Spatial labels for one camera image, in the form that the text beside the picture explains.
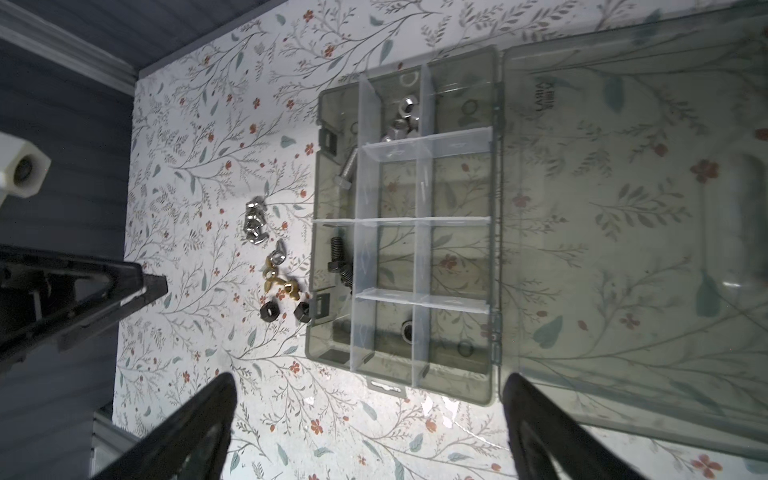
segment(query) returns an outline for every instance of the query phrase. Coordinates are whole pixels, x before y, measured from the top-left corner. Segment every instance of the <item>white trim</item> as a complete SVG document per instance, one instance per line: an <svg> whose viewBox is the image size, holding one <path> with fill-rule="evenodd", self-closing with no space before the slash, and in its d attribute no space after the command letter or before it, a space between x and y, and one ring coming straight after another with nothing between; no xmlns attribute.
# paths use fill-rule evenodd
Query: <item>white trim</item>
<svg viewBox="0 0 768 480"><path fill-rule="evenodd" d="M246 22L249 22L256 17L260 17L261 15L267 13L269 10L272 10L278 5L282 5L285 2L287 2L287 0L269 0L268 2L264 2L263 4L254 8L253 10L249 10L248 12L243 13L241 16L235 18L231 22L227 22L224 25L221 25L216 30L212 31L209 34L203 35L202 37L193 41L189 45L185 45L184 47L181 47L178 50L176 50L174 53L154 62L152 65L142 68L139 71L139 79L146 78L149 74L153 74L154 72L160 70L162 67L172 64L179 58L182 58L183 56L192 53L198 48L203 47L208 43L212 42L213 40L216 40L220 36L225 35L233 31L234 29L241 27Z"/></svg>
<svg viewBox="0 0 768 480"><path fill-rule="evenodd" d="M131 97L136 90L136 71L127 62L8 0L0 0L0 39Z"/></svg>

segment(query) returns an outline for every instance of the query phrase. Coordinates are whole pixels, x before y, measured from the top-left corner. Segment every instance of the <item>black nut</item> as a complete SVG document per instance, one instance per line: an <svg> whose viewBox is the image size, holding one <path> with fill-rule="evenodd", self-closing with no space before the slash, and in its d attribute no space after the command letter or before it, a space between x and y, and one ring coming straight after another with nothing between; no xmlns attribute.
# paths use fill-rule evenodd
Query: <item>black nut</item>
<svg viewBox="0 0 768 480"><path fill-rule="evenodd" d="M333 262L328 262L328 271L340 272L345 265L346 262L344 260L334 260Z"/></svg>
<svg viewBox="0 0 768 480"><path fill-rule="evenodd" d="M310 322L310 305L307 302L299 302L296 309L293 311L293 316L299 320L300 323Z"/></svg>
<svg viewBox="0 0 768 480"><path fill-rule="evenodd" d="M277 305L277 302L271 300L264 303L261 310L259 310L259 314L261 315L262 320L271 323L277 320L277 317L280 315L280 307Z"/></svg>

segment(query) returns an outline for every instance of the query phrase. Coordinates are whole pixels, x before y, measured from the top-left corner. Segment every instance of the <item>floral pattern surface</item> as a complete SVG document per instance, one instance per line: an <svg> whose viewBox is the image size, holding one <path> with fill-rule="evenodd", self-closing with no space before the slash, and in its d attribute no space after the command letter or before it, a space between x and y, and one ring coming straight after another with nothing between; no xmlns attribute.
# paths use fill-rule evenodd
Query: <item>floral pattern surface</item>
<svg viewBox="0 0 768 480"><path fill-rule="evenodd" d="M368 390L360 376L309 362L295 302L284 290L263 290L264 258L277 239L289 254L281 276L298 279L306 290L317 94L366 69L402 68L418 55L441 58L479 45L540 41L719 6L703 0L290 0L139 81L125 258L167 276L169 294L121 323L114 422L146 435L213 377L232 372L239 405L225 478L515 477L498 403L482 408L413 389L396 399ZM583 138L605 136L591 125L580 128ZM663 123L642 128L637 137L647 145L637 146L638 162L671 154L671 142L661 140ZM755 137L764 141L766 129ZM546 165L545 173L553 167L557 175L609 176L606 154L588 153L582 164ZM705 187L720 173L712 164L687 168L687 181ZM638 193L640 187L631 184L612 202L589 204L606 241L646 222L687 221L676 183L654 191L653 199ZM246 243L242 234L244 203L257 194L268 206L266 247ZM660 209L643 214L653 200ZM518 190L511 201L526 212L520 231L532 236L574 221L532 190ZM539 251L578 268L587 249L573 243ZM665 260L646 275L674 275L689 262ZM450 252L436 262L448 273L457 267ZM532 331L536 320L546 322L552 308L545 305L556 296L536 282L525 280L516 290L527 295L521 311ZM617 328L643 332L647 317L618 308L608 283L599 282ZM267 324L258 311L271 297L282 313ZM598 328L587 319L575 325L590 334ZM729 455L591 431L650 478L768 472L764 464Z"/></svg>

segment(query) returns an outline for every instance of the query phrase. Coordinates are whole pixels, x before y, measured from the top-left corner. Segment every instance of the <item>white hexagonal standoff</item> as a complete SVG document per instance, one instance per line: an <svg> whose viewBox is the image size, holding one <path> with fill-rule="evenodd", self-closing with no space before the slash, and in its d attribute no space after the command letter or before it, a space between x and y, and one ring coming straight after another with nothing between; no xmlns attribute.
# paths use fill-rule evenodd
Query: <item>white hexagonal standoff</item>
<svg viewBox="0 0 768 480"><path fill-rule="evenodd" d="M32 142L0 132L0 205L8 195L39 192L50 166L51 159Z"/></svg>

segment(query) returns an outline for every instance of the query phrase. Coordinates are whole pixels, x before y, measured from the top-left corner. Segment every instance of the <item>red flower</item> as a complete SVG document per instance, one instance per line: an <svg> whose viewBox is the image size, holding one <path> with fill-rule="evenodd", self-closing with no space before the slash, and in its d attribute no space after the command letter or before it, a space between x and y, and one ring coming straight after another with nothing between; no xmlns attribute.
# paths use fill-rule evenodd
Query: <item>red flower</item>
<svg viewBox="0 0 768 480"><path fill-rule="evenodd" d="M710 462L709 455L699 455L699 459L691 460L690 464L693 465L696 470L701 470L701 475L704 475L704 478L715 478L715 473L712 472L713 470L718 472L723 471L723 466L721 464Z"/></svg>
<svg viewBox="0 0 768 480"><path fill-rule="evenodd" d="M625 318L619 319L619 323L623 323L628 329L634 330L634 327L640 325L640 320L635 320L631 313L628 313Z"/></svg>
<svg viewBox="0 0 768 480"><path fill-rule="evenodd" d="M654 152L656 152L656 155L658 155L659 157L663 157L664 155L666 155L669 150L670 149L667 148L667 145L665 144L658 144L657 146L654 147Z"/></svg>
<svg viewBox="0 0 768 480"><path fill-rule="evenodd" d="M312 426L310 428L312 429L313 432L315 432L315 435L320 435L321 433L323 433L323 427L320 426L319 419L313 420Z"/></svg>
<svg viewBox="0 0 768 480"><path fill-rule="evenodd" d="M456 257L446 253L445 258L440 260L440 266L447 268L448 270L453 270L453 267L456 266Z"/></svg>
<svg viewBox="0 0 768 480"><path fill-rule="evenodd" d="M526 207L528 205L528 202L531 201L531 198L528 195L520 195L518 194L517 197L512 199L512 203L515 204L516 207Z"/></svg>
<svg viewBox="0 0 768 480"><path fill-rule="evenodd" d="M690 168L690 172L696 175L696 181L705 184L709 178L717 178L720 165L709 160L701 160Z"/></svg>

